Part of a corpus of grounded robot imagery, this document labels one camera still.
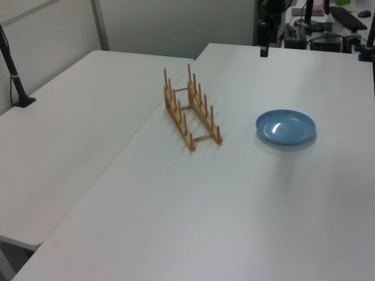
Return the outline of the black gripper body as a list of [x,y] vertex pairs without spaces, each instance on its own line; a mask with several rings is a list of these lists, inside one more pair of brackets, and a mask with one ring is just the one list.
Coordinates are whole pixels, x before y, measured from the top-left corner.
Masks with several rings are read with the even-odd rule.
[[267,12],[263,9],[261,10],[262,14],[262,23],[268,25],[274,24],[274,27],[277,27],[281,24],[282,13],[281,12]]

